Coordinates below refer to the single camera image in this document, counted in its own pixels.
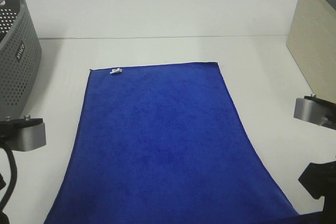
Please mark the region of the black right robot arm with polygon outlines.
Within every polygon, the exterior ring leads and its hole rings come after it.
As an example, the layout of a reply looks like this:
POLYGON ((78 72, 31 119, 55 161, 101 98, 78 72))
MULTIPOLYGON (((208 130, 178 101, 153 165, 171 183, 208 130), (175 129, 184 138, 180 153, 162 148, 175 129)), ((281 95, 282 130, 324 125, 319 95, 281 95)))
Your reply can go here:
POLYGON ((314 199, 324 197, 320 223, 335 223, 335 161, 310 163, 298 181, 314 199))

